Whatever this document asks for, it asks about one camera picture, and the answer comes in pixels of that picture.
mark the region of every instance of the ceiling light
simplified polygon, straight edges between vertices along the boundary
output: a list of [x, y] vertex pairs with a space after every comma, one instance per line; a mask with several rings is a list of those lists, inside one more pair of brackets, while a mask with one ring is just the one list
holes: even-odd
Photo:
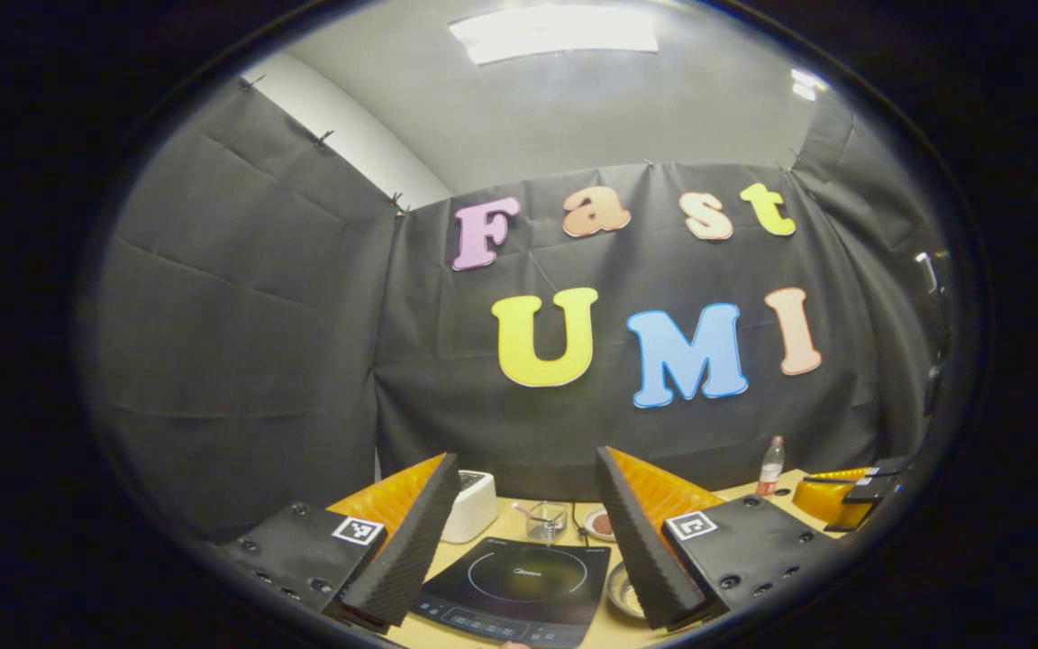
[[659, 50], [649, 17], [612, 7], [547, 4], [506, 9], [467, 18], [449, 29], [477, 65], [569, 50]]
[[815, 102], [816, 91], [812, 90], [811, 87], [803, 85], [802, 83], [795, 83], [791, 86], [791, 91], [795, 94], [799, 94], [800, 98], [807, 99], [809, 102]]
[[792, 70], [791, 78], [795, 79], [798, 85], [805, 85], [811, 87], [811, 89], [816, 90], [827, 90], [827, 85], [823, 83], [815, 74], [808, 74], [803, 71]]

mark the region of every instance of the black cooktop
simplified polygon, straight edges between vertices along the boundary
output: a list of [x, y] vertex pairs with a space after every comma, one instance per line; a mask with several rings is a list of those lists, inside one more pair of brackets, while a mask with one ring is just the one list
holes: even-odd
[[491, 640], [569, 649], [603, 596], [609, 547], [488, 537], [424, 584], [417, 615]]

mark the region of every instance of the white toaster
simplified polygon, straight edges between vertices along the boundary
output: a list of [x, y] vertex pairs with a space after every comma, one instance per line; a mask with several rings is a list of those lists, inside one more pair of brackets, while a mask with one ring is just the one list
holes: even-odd
[[480, 471], [459, 471], [459, 495], [454, 497], [441, 539], [448, 543], [466, 543], [486, 530], [498, 514], [495, 477]]

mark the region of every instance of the wooden table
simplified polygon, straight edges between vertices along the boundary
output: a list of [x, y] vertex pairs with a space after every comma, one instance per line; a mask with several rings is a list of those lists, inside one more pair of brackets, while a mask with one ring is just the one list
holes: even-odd
[[[780, 476], [778, 488], [790, 488], [792, 493], [795, 493], [795, 486], [799, 484], [799, 481], [805, 476], [800, 469], [791, 469]], [[755, 493], [755, 483], [749, 483], [746, 485], [739, 485], [736, 488], [725, 488], [716, 490], [715, 495], [723, 498], [723, 501], [734, 501], [734, 498], [747, 495], [748, 493]], [[778, 505], [783, 510], [790, 513], [792, 516], [799, 518], [800, 521], [805, 522], [808, 525], [813, 528], [813, 530], [819, 530], [823, 533], [824, 522], [818, 520], [818, 518], [813, 518], [808, 514], [804, 514], [802, 510], [798, 507], [792, 505], [791, 502], [792, 494], [788, 495], [771, 495], [768, 501], [772, 502], [774, 505]], [[516, 512], [511, 508], [512, 503], [519, 503], [520, 505], [530, 505], [534, 502], [530, 501], [518, 501], [518, 498], [512, 497], [498, 497], [498, 509], [499, 516], [483, 531], [482, 534], [473, 539], [470, 539], [466, 543], [440, 543], [438, 549], [435, 551], [435, 559], [432, 562], [432, 568], [427, 573], [427, 578], [432, 578], [437, 575], [438, 572], [444, 570], [449, 564], [456, 562], [457, 559], [461, 558], [467, 551], [474, 547], [475, 543], [479, 543], [484, 537], [494, 536], [498, 538], [515, 539], [515, 541], [527, 541], [526, 539], [526, 525], [524, 525], [524, 520], [522, 514]], [[584, 521], [584, 516], [588, 515], [591, 510], [601, 507], [600, 503], [577, 503], [576, 504], [576, 518], [582, 524]], [[573, 533], [574, 526], [569, 523], [569, 529], [565, 531], [564, 535], [559, 537], [556, 541], [556, 545], [582, 545], [579, 537]], [[823, 533], [831, 537], [840, 537], [842, 534], [837, 533]], [[619, 551], [619, 546], [616, 543], [609, 543], [606, 541], [600, 541], [600, 539], [592, 538], [591, 543], [593, 545], [602, 545], [610, 547], [611, 549], [611, 561], [608, 564], [608, 572], [614, 570], [614, 567], [619, 563], [623, 562], [623, 555]], [[660, 628], [657, 631], [652, 631], [651, 628], [647, 627], [646, 620], [638, 620], [626, 616], [625, 613], [619, 611], [611, 604], [605, 596], [603, 600], [600, 601], [597, 611], [595, 612], [595, 619], [592, 621], [591, 628], [588, 631], [588, 637], [583, 639], [583, 644], [580, 645], [582, 649], [595, 648], [595, 649], [621, 649], [621, 648], [631, 648], [631, 646], [648, 646], [654, 645], [655, 642], [659, 642], [667, 637], [675, 636], [675, 633], [686, 632], [687, 629], [683, 631], [676, 631], [668, 633], [664, 629]], [[469, 633], [458, 632], [456, 629], [446, 627], [445, 625], [440, 625], [434, 623], [432, 620], [428, 620], [416, 616], [415, 613], [409, 613], [407, 619], [403, 621], [401, 627], [391, 627], [391, 630], [387, 632], [387, 638], [391, 641], [399, 642], [400, 645], [411, 646], [411, 648], [419, 649], [489, 649], [498, 646], [498, 642], [493, 642], [484, 638], [479, 638], [475, 636], [469, 636]]]

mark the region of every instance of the blue letter m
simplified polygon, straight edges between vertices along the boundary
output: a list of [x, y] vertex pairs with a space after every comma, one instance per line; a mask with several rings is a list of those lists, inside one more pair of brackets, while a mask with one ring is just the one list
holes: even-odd
[[747, 389], [747, 379], [739, 369], [739, 348], [734, 334], [738, 317], [736, 304], [710, 304], [700, 315], [700, 327], [691, 344], [662, 310], [646, 310], [627, 319], [627, 328], [638, 335], [644, 361], [643, 389], [635, 395], [635, 406], [666, 406], [675, 399], [664, 385], [664, 367], [683, 399], [695, 396], [705, 366], [708, 370], [704, 396], [716, 399]]

